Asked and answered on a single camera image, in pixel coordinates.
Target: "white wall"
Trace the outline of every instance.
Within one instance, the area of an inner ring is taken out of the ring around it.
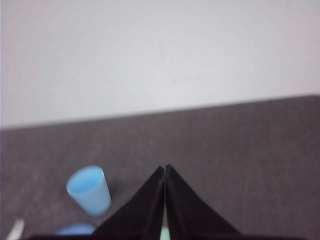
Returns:
[[[2,0],[1,123],[320,93],[318,0]]]

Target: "cup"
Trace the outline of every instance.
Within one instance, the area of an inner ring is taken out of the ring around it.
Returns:
[[[87,223],[76,223],[56,231],[55,235],[90,235],[96,228]]]
[[[69,178],[66,189],[89,215],[100,216],[111,205],[105,175],[98,166],[87,166],[76,171]]]

